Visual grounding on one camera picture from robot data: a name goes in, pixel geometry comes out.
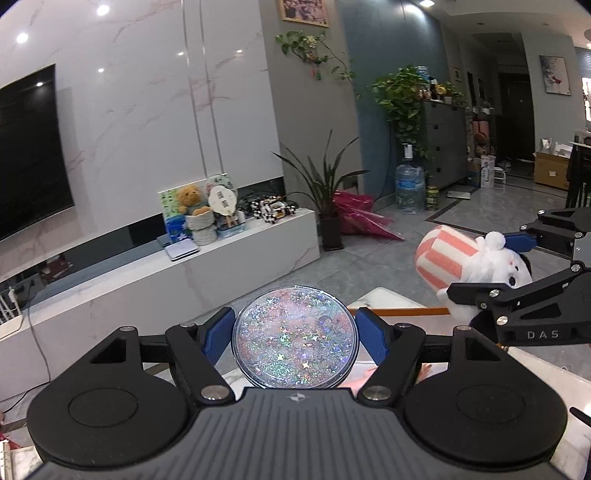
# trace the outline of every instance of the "black tv screen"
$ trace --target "black tv screen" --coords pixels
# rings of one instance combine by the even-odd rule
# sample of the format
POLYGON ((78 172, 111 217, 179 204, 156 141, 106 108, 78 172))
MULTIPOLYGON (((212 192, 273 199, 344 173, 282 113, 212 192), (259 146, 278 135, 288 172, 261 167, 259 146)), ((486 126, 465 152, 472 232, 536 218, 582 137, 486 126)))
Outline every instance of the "black tv screen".
POLYGON ((0 89, 0 240, 74 205, 55 72, 51 65, 0 89))

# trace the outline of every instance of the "white marble tv stand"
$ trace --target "white marble tv stand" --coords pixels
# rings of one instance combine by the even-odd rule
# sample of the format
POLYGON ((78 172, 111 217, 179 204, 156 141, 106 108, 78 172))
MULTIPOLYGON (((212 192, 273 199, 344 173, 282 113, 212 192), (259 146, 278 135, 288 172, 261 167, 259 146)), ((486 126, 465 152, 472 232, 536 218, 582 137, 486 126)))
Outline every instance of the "white marble tv stand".
MULTIPOLYGON (((314 212, 247 230, 176 262, 164 250, 31 306, 31 321, 55 378, 117 327, 164 333, 262 287, 320 256, 314 212)), ((0 401, 47 381, 25 321, 0 340, 0 401)))

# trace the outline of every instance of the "glitter disc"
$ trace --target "glitter disc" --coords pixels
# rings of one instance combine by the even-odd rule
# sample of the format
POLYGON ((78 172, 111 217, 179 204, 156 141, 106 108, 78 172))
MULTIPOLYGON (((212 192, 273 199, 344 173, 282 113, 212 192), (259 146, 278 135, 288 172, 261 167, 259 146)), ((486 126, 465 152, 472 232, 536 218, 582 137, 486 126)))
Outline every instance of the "glitter disc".
POLYGON ((333 296, 310 287, 271 290, 238 315, 232 351, 238 367, 262 388, 330 388, 349 374, 359 336, 333 296))

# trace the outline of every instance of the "brown teddy bear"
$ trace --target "brown teddy bear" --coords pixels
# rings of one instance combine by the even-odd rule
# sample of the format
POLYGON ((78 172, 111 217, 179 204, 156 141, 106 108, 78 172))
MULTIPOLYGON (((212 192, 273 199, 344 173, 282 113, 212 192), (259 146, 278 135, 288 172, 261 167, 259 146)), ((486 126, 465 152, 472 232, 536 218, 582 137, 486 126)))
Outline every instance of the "brown teddy bear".
POLYGON ((201 198, 201 193, 195 185, 186 185, 177 190, 177 201, 181 215, 199 215, 211 210, 201 198))

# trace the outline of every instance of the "gray cabinet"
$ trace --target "gray cabinet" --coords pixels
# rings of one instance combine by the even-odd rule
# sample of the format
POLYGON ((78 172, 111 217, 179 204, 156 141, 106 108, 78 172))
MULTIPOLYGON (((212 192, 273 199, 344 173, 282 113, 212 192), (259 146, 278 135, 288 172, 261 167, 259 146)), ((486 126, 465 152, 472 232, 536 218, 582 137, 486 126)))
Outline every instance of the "gray cabinet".
POLYGON ((440 102, 423 102, 423 141, 431 159, 425 168, 429 184, 438 188, 467 176, 466 117, 464 109, 440 102))

